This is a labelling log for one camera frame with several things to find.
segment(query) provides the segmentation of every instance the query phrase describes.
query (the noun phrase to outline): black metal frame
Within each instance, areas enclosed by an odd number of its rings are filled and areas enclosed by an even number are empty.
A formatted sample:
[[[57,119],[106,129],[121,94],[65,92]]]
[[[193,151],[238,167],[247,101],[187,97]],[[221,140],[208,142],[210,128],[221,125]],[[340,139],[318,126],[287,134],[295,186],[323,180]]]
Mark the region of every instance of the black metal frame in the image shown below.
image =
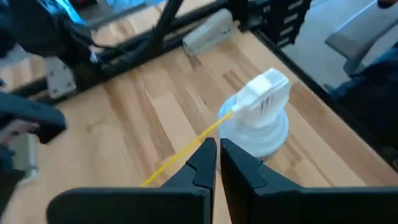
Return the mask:
[[[99,58],[97,62],[89,60],[91,50],[88,47],[71,40],[71,43],[68,44],[71,49],[75,50],[69,55],[59,55],[58,57],[73,72],[77,85],[75,94],[58,99],[51,99],[49,95],[45,93],[47,91],[47,81],[45,78],[35,80],[26,86],[15,89],[12,94],[30,98],[40,93],[41,96],[34,97],[35,100],[55,105],[71,98],[77,93],[81,93],[100,83],[106,82],[111,78],[181,46],[183,37],[196,28],[192,27],[192,24],[212,15],[222,8],[227,8],[231,11],[234,20],[240,22],[241,30],[249,30],[253,27],[255,27],[256,30],[265,30],[266,27],[263,27],[261,23],[250,24],[249,20],[252,17],[257,17],[257,19],[261,21],[264,14],[263,8],[267,6],[270,7],[274,5],[274,7],[278,8],[281,12],[280,5],[290,1],[296,2],[298,0],[286,0],[283,2],[276,0],[258,0],[250,2],[248,0],[219,0],[180,17],[175,17],[175,15],[183,0],[168,1],[157,25],[153,29],[124,41],[117,46],[105,49],[97,55]],[[284,17],[281,16],[277,19],[277,22],[283,19]],[[299,30],[302,22],[303,19],[300,24],[297,25],[296,30]],[[176,34],[176,31],[186,26],[190,26],[191,28]],[[294,39],[295,37],[291,38],[289,43],[294,42]],[[75,58],[77,52],[79,55],[83,56],[80,56],[79,60]]]

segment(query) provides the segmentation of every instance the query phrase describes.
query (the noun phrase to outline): wood grain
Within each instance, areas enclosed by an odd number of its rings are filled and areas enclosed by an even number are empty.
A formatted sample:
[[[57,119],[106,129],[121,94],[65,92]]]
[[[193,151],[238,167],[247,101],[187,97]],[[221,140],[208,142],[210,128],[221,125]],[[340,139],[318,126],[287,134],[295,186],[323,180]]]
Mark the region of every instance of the wood grain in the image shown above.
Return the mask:
[[[182,12],[209,0],[185,1]],[[163,6],[102,28],[115,44],[155,24]],[[68,131],[38,145],[38,181],[20,187],[3,223],[45,223],[49,201],[74,187],[136,187],[216,121],[219,107],[259,73],[274,67],[292,83],[289,137],[266,164],[306,187],[398,185],[396,173],[252,34],[240,32],[197,56],[176,49],[58,107]],[[11,90],[43,73],[38,57],[1,71]],[[175,163],[161,184],[184,163]],[[230,223],[219,171],[215,223]]]

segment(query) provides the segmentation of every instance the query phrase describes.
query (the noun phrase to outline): metal bracket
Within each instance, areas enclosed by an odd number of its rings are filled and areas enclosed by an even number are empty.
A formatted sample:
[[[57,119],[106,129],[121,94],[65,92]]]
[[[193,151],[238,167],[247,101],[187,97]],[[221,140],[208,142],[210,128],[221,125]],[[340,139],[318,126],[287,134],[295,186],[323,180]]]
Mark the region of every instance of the metal bracket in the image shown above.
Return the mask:
[[[57,57],[46,58],[45,67],[45,76],[51,98],[57,99],[76,90],[72,71]]]

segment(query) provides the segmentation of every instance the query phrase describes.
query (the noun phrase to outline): white object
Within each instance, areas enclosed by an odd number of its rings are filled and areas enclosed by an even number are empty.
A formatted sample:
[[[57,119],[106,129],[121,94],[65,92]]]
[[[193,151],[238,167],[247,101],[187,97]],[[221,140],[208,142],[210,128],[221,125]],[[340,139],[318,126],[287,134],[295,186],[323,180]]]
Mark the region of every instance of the white object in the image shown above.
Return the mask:
[[[233,30],[232,14],[227,9],[221,9],[186,35],[182,40],[183,47],[189,55],[200,54],[227,39]]]
[[[57,99],[76,90],[72,71],[57,57],[46,58],[45,69],[48,91],[51,98]]]
[[[21,134],[10,145],[10,150],[16,154],[14,159],[14,168],[25,171],[25,176],[19,182],[19,185],[25,185],[35,181],[38,178],[37,160],[36,160],[36,142],[32,134]]]
[[[251,80],[228,98],[219,119],[234,115],[220,125],[220,137],[228,138],[255,157],[270,156],[283,145],[289,133],[284,106],[289,100],[289,79],[272,68]]]

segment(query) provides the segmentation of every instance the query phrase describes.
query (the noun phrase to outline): person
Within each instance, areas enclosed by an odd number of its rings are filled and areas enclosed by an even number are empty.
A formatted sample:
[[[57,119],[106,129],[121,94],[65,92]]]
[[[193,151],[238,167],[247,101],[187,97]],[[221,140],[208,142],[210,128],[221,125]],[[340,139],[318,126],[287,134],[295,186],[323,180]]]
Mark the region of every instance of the person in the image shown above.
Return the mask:
[[[378,0],[387,9],[398,0]],[[331,94],[371,137],[375,150],[398,171],[398,42]]]

